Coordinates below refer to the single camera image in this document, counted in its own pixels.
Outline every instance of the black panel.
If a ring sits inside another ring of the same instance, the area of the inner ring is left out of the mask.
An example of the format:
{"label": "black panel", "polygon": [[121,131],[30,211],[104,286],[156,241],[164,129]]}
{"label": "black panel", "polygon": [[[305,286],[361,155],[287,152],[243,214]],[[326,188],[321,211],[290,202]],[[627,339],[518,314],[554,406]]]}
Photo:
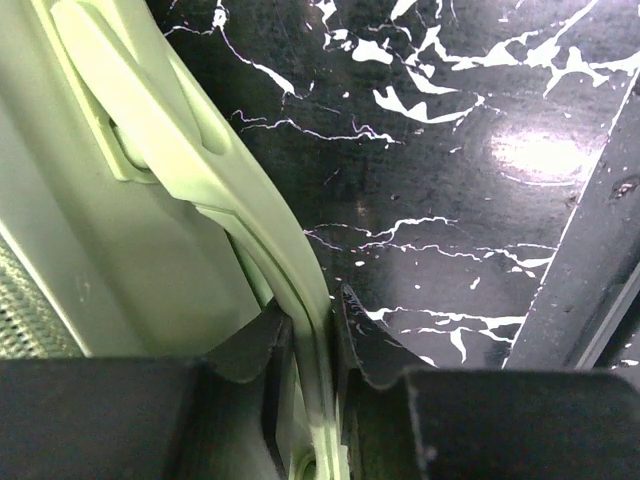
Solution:
{"label": "black panel", "polygon": [[637,3],[149,4],[331,290],[433,364],[501,366],[630,91]]}

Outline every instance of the black surface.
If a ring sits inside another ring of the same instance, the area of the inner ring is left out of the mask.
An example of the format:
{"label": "black surface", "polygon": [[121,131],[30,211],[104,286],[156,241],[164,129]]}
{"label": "black surface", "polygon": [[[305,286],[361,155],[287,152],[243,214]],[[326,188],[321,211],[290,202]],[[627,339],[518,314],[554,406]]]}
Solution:
{"label": "black surface", "polygon": [[430,480],[637,477],[638,394],[613,376],[415,372],[407,387]]}
{"label": "black surface", "polygon": [[508,367],[567,366],[581,333],[615,285],[640,261],[640,196],[619,196],[622,180],[640,174],[640,98],[629,97],[591,177]]}
{"label": "black surface", "polygon": [[272,301],[207,357],[1,361],[0,478],[287,478],[291,358]]}
{"label": "black surface", "polygon": [[[502,365],[630,89],[637,3],[420,0],[393,22],[394,1],[149,4],[331,290],[432,364]],[[364,41],[382,62],[356,61]]]}
{"label": "black surface", "polygon": [[193,362],[3,361],[0,478],[157,479],[195,386]]}

